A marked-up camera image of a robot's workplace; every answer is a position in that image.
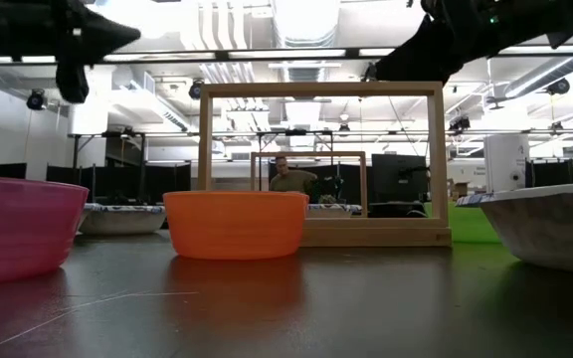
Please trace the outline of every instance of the scratch on table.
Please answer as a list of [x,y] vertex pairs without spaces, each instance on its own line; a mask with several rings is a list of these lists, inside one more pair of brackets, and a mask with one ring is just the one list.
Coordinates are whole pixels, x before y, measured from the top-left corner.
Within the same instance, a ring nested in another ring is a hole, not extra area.
[[54,318],[52,318],[52,319],[50,319],[50,320],[47,320],[47,321],[45,321],[45,322],[43,322],[43,323],[41,323],[41,324],[39,324],[39,325],[36,325],[36,326],[34,326],[34,327],[32,327],[32,328],[30,328],[30,329],[28,329],[28,330],[25,330],[25,331],[23,331],[23,332],[21,332],[21,333],[19,333],[19,334],[16,334],[16,335],[14,335],[14,336],[12,336],[12,337],[10,337],[10,338],[7,338],[7,339],[1,341],[1,342],[0,342],[0,345],[2,345],[2,344],[4,344],[4,343],[7,343],[7,342],[10,342],[10,341],[12,341],[12,340],[14,340],[14,339],[17,339],[17,338],[23,336],[24,334],[30,333],[30,332],[34,331],[35,329],[37,329],[37,328],[40,328],[40,327],[42,327],[42,326],[45,326],[45,325],[48,324],[48,323],[51,323],[51,322],[56,321],[56,320],[59,319],[59,318],[65,317],[65,316],[67,316],[68,314],[73,313],[73,312],[79,310],[79,308],[91,306],[91,305],[93,305],[93,304],[99,304],[99,303],[108,302],[108,301],[111,301],[111,300],[116,300],[116,299],[121,299],[121,298],[127,298],[127,297],[150,297],[150,296],[165,296],[165,295],[187,295],[187,294],[198,294],[199,292],[159,292],[159,293],[149,293],[149,291],[142,291],[142,292],[137,292],[137,293],[128,293],[128,294],[122,294],[122,295],[115,295],[115,294],[118,294],[118,293],[120,293],[120,292],[117,292],[117,293],[112,294],[109,298],[98,299],[98,300],[96,300],[96,301],[92,301],[92,302],[83,303],[83,304],[79,304],[79,305],[76,305],[76,306],[64,308],[64,310],[65,310],[66,312],[64,312],[64,313],[62,313],[62,314],[60,314],[60,315],[58,315],[58,316],[56,316],[56,317],[54,317]]

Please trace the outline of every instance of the white bowl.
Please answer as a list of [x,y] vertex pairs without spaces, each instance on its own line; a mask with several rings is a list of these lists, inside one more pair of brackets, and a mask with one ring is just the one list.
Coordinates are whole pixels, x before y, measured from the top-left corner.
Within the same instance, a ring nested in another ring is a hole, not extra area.
[[99,205],[79,227],[86,235],[137,235],[159,230],[165,221],[165,208],[160,206]]
[[521,260],[573,271],[573,184],[472,195],[457,205],[480,206]]

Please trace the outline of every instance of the computer monitor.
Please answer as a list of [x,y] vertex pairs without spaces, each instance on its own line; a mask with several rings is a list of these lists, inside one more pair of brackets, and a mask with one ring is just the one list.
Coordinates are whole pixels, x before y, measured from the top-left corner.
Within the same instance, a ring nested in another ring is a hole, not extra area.
[[428,193],[426,157],[373,154],[373,198],[377,203],[422,200]]

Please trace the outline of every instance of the man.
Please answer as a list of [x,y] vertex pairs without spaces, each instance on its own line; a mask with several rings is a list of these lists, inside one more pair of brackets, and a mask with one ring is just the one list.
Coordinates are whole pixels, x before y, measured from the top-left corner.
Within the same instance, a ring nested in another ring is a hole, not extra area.
[[272,179],[269,190],[277,192],[297,192],[306,194],[317,176],[302,170],[288,170],[288,162],[284,157],[276,158],[278,175]]

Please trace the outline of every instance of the desk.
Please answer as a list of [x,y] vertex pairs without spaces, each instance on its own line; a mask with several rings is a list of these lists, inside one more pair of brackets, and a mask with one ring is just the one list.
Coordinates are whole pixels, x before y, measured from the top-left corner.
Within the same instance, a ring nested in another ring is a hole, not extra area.
[[573,274],[500,245],[223,263],[166,235],[79,238],[0,284],[0,357],[573,357]]

